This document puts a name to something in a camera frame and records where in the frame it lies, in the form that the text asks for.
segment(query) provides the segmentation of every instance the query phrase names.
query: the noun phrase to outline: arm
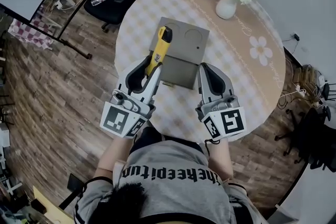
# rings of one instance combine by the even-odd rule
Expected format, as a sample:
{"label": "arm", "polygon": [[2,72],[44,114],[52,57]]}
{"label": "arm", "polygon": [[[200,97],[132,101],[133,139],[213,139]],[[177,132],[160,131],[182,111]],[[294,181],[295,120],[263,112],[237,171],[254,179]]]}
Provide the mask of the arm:
{"label": "arm", "polygon": [[116,136],[111,145],[101,156],[94,177],[104,176],[112,179],[112,171],[116,161],[127,161],[133,139]]}
{"label": "arm", "polygon": [[226,138],[221,139],[217,145],[209,144],[209,168],[214,171],[222,181],[233,178],[233,167]]}

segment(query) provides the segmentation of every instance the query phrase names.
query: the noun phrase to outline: yellow power tool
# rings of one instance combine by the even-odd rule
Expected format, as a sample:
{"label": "yellow power tool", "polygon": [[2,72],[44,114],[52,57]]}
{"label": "yellow power tool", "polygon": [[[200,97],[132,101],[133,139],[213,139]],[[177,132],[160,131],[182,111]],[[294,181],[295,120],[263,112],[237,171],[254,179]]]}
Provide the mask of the yellow power tool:
{"label": "yellow power tool", "polygon": [[162,26],[157,33],[157,43],[152,55],[151,63],[147,67],[146,73],[148,76],[151,74],[153,68],[156,67],[159,62],[163,61],[172,39],[173,30],[167,26]]}

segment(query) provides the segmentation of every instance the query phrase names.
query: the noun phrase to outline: wooden floor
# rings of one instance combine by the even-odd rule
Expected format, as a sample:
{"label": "wooden floor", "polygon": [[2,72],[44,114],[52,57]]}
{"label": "wooden floor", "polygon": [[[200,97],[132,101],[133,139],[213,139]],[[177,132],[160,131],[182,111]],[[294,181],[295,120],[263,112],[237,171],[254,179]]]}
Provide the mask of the wooden floor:
{"label": "wooden floor", "polygon": [[[52,16],[63,14],[55,10]],[[6,158],[29,195],[34,185],[48,199],[61,203],[70,193],[70,173],[83,181],[90,179],[111,142],[99,121],[118,77],[114,67],[118,27],[106,34],[101,25],[81,8],[63,35],[93,54],[92,60],[57,42],[53,51],[43,51],[10,39],[5,89],[15,101],[11,116],[15,125],[10,126]],[[291,68],[286,65],[284,89],[290,90]],[[287,108],[297,115],[307,110],[307,104],[295,100]],[[235,179],[264,214],[280,201],[303,166],[294,164],[295,151],[283,156],[287,141],[274,141],[275,135],[292,128],[290,116],[276,108],[262,126],[230,143]]]}

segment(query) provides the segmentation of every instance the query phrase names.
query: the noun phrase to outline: round table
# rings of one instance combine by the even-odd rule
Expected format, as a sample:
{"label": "round table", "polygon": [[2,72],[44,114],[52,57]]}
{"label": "round table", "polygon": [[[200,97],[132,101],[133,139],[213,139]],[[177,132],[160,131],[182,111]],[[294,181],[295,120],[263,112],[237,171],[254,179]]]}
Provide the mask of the round table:
{"label": "round table", "polygon": [[[234,17],[223,20],[215,13],[218,1],[136,0],[119,29],[115,67],[120,73],[149,54],[161,17],[208,29],[203,61],[220,68],[231,79],[239,104],[245,109],[247,131],[234,136],[235,140],[263,124],[276,107],[285,78],[285,53],[272,20],[258,3],[237,4]],[[160,84],[151,118],[159,132],[194,142],[209,137],[197,119],[195,108],[201,95],[194,88]]]}

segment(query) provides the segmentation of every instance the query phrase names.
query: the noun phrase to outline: power strip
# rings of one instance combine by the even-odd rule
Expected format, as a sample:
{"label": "power strip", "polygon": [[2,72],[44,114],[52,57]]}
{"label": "power strip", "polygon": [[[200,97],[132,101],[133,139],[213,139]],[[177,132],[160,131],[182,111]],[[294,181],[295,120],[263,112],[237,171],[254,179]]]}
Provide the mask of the power strip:
{"label": "power strip", "polygon": [[295,86],[295,89],[297,90],[299,95],[301,95],[302,97],[305,97],[305,95],[306,95],[306,90],[305,89],[301,89],[300,85],[298,85],[298,84]]}
{"label": "power strip", "polygon": [[62,3],[61,3],[60,1],[57,1],[57,2],[55,3],[55,7],[56,7],[57,9],[59,9],[59,10],[62,10],[63,5],[62,5]]}

